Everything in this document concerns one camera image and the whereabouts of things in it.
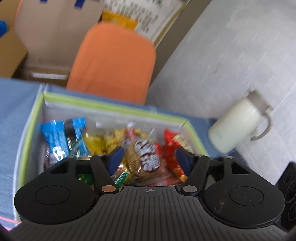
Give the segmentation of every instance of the orange cushion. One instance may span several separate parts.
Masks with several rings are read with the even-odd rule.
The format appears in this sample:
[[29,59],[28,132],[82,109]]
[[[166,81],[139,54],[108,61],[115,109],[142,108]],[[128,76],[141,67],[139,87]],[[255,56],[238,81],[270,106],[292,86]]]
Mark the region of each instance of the orange cushion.
[[80,46],[67,89],[144,104],[155,56],[153,44],[134,31],[96,24]]

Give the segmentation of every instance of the red line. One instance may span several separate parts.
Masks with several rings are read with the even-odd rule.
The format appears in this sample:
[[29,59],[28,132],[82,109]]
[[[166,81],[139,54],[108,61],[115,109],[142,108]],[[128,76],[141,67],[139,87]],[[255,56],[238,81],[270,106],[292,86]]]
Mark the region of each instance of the red line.
[[6,230],[7,231],[10,231],[10,230],[12,230],[11,228],[8,228],[8,227],[5,227],[6,228]]
[[10,222],[10,223],[15,223],[15,224],[20,224],[20,223],[21,223],[21,222],[19,222],[19,221],[12,220],[12,219],[5,218],[5,217],[1,217],[1,216],[0,216],[0,219],[1,219],[1,220],[4,220],[4,221],[7,221],[7,222]]

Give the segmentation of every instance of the snack package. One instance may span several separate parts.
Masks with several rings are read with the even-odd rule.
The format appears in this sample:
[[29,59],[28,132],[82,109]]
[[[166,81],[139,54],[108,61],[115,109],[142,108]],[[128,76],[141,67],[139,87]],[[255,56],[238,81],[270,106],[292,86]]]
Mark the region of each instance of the snack package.
[[120,164],[117,170],[115,171],[114,175],[112,176],[112,179],[116,184],[116,186],[119,189],[121,189],[123,184],[128,180],[129,177],[130,177],[129,169],[125,165]]
[[85,182],[86,184],[88,184],[90,186],[94,184],[91,174],[77,174],[77,179]]
[[43,171],[49,169],[53,165],[55,165],[58,162],[56,157],[53,154],[50,154],[50,149],[48,144],[46,144],[46,151],[45,151],[45,160],[43,165]]
[[89,150],[89,154],[93,155],[104,155],[106,151],[106,142],[104,136],[90,135],[84,133],[83,140]]
[[53,120],[41,126],[41,132],[49,145],[49,158],[62,160],[70,154],[87,156],[88,149],[82,139],[85,119]]
[[132,20],[130,18],[126,18],[120,14],[116,14],[110,11],[103,11],[102,13],[102,20],[106,22],[112,22],[115,24],[122,25],[126,28],[129,28],[131,30],[135,30],[138,22],[135,20]]
[[161,145],[153,140],[150,135],[145,135],[135,129],[133,123],[129,123],[126,128],[126,139],[123,141],[125,149],[125,158],[128,168],[135,178],[135,182],[139,185],[149,186],[158,183],[157,185],[166,185],[164,180],[172,176],[167,170],[166,164],[162,159]]
[[105,135],[106,153],[110,154],[117,146],[121,146],[121,143],[125,137],[124,129],[114,129],[112,131],[107,130]]
[[187,180],[187,176],[184,174],[182,168],[178,164],[175,157],[175,150],[182,146],[185,150],[193,153],[192,147],[189,141],[180,133],[171,132],[169,129],[164,131],[164,157],[166,159],[169,169],[174,175],[176,175],[182,182]]

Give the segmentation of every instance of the metal screw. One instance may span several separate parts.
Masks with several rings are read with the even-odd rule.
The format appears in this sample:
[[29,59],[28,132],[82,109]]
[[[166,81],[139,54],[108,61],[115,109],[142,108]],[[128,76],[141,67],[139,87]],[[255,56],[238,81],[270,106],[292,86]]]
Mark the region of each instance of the metal screw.
[[183,187],[183,191],[188,192],[188,193],[193,193],[193,192],[197,191],[197,187],[187,185],[187,186]]
[[103,192],[114,192],[115,190],[116,190],[116,187],[112,185],[106,185],[102,187]]

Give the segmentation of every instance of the mug handle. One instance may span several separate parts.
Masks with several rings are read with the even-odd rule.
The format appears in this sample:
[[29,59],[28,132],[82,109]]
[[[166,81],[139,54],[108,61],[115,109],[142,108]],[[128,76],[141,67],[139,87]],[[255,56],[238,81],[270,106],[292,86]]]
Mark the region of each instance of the mug handle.
[[265,136],[269,131],[270,131],[270,129],[271,129],[271,127],[272,127],[272,120],[271,120],[271,117],[270,117],[270,115],[268,114],[268,113],[265,113],[264,114],[265,115],[265,117],[267,118],[267,120],[268,120],[268,126],[267,126],[267,128],[259,135],[259,136],[254,136],[254,137],[252,137],[251,138],[251,141],[256,141],[256,140],[259,140],[260,138],[262,138],[263,136]]

